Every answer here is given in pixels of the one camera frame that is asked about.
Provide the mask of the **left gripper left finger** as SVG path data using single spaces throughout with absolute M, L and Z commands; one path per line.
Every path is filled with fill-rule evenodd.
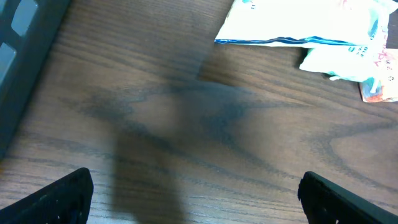
M 93 195 L 89 169 L 79 168 L 1 209 L 1 224 L 86 224 Z

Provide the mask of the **yellow snack bag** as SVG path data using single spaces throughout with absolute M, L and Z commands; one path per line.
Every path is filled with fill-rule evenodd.
M 365 45 L 396 10 L 396 1 L 238 0 L 215 42 L 305 48 Z

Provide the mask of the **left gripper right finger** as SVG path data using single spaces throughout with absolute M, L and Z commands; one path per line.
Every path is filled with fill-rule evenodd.
M 397 215 L 312 172 L 304 173 L 298 199 L 311 224 L 391 224 Z

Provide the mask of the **mint green snack packet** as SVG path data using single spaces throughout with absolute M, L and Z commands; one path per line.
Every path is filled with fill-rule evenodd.
M 326 73 L 331 80 L 365 82 L 372 79 L 371 93 L 392 75 L 391 58 L 386 50 L 388 28 L 379 26 L 368 45 L 327 46 L 310 49 L 299 69 Z

